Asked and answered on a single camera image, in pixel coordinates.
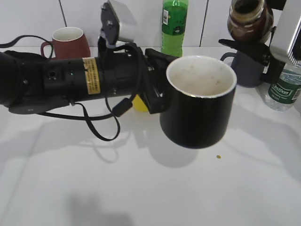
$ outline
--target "white table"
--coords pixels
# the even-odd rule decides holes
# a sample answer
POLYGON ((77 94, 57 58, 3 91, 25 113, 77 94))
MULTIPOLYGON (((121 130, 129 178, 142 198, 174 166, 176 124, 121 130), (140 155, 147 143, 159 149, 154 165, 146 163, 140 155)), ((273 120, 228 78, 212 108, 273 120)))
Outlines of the white table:
MULTIPOLYGON (((184 49, 216 58, 226 51, 184 49)), ((86 106, 106 113, 103 100, 86 106)), ((82 114, 79 106, 55 112, 82 114)), ((203 150, 173 144, 158 115, 134 110, 111 143, 84 122, 4 107, 0 115, 0 226, 301 225, 301 117, 269 109, 256 89, 237 88, 224 139, 203 150)), ((112 120, 95 125, 115 133, 112 120)))

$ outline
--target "bottle label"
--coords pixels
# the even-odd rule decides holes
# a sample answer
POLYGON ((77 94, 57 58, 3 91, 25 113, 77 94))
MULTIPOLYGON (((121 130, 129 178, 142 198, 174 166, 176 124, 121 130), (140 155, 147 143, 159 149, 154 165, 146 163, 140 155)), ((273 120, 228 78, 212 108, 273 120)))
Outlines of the bottle label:
POLYGON ((269 96, 282 104, 290 105, 296 102, 301 93, 301 85, 293 85, 282 79, 278 84, 271 85, 269 89, 269 96))
POLYGON ((168 35, 185 33, 187 9, 184 7, 163 8, 162 32, 168 35))

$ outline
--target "black cable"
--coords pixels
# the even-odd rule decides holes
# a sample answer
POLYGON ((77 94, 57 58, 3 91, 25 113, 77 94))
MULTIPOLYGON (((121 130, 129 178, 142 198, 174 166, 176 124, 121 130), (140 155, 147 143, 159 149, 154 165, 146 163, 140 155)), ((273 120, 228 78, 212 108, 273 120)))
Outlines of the black cable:
POLYGON ((92 123, 91 120, 90 120, 90 117, 89 117, 89 115, 88 115, 88 112, 87 112, 85 106, 84 106, 83 104, 81 104, 81 103, 75 103, 75 105, 80 105, 80 106, 82 106, 83 111, 84 111, 85 121, 86 121, 86 123, 87 123, 89 129, 91 130, 91 132, 92 132, 98 139, 100 139, 100 140, 102 140, 102 141, 112 141, 112 140, 115 140, 115 139, 119 136, 120 131, 121 131, 121 127, 120 127, 120 123, 119 123, 119 121, 118 121, 118 119, 117 119, 116 117, 114 117, 114 119, 115 119, 115 121, 116 121, 116 123, 117 123, 117 134, 116 134, 115 137, 113 137, 112 139, 108 139, 108 138, 103 137, 102 135, 100 135, 100 134, 97 132, 95 126, 93 125, 93 123, 92 123))
MULTIPOLYGON (((85 117, 80 117, 80 116, 73 116, 73 115, 64 115, 64 114, 54 114, 54 113, 41 113, 38 115, 42 115, 42 116, 47 116, 47 117, 51 117, 51 118, 57 118, 57 119, 68 119, 68 120, 76 120, 76 121, 85 121, 85 117)), ((91 121, 100 121, 100 120, 106 120, 113 117, 112 114, 106 114, 103 116, 96 116, 96 117, 90 117, 91 121)))
POLYGON ((46 40, 46 39, 44 39, 44 38, 42 38, 42 37, 40 37, 40 36, 37 36, 37 35, 21 35, 21 36, 19 36, 19 37, 16 37, 14 40, 12 40, 12 41, 9 42, 9 43, 0 44, 0 48, 9 48, 9 47, 12 47, 12 46, 16 45, 16 43, 19 42, 22 38, 28 38, 28 37, 41 39, 41 40, 47 42, 47 43, 51 46, 51 53, 50 53, 50 57, 47 58, 47 60, 44 61, 44 62, 42 62, 42 63, 44 64, 44 63, 46 63, 47 61, 51 60, 52 55, 53 55, 53 51, 54 51, 54 49, 53 49, 53 44, 52 44, 50 41, 48 41, 48 40, 46 40))

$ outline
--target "glass jar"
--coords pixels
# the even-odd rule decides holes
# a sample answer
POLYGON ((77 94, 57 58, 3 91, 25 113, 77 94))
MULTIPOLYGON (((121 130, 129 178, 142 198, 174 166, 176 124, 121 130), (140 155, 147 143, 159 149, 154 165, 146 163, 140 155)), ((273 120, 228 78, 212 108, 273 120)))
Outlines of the glass jar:
POLYGON ((234 40, 266 42, 273 24, 273 11, 265 0, 232 0, 228 30, 234 40))

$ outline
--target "gray mug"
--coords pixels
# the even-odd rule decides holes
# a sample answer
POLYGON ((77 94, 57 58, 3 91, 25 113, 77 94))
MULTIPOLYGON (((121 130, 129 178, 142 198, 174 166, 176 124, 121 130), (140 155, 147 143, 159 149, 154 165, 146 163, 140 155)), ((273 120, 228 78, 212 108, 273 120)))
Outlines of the gray mug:
POLYGON ((264 71, 263 65, 239 51, 237 53, 225 53, 221 57, 221 61, 228 57, 234 57, 231 67, 237 75, 238 85, 254 88, 262 83, 260 77, 264 71))

